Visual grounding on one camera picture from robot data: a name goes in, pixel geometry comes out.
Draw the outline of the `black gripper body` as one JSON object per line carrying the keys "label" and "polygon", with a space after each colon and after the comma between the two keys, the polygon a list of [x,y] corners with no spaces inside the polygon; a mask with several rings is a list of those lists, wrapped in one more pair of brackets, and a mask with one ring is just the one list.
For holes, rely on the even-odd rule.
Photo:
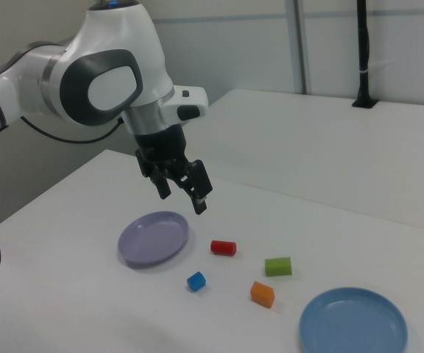
{"label": "black gripper body", "polygon": [[134,138],[138,144],[135,156],[144,177],[149,177],[154,167],[158,167],[160,171],[169,170],[173,174],[180,175],[189,164],[185,156],[186,137],[179,124],[160,132],[135,135]]}

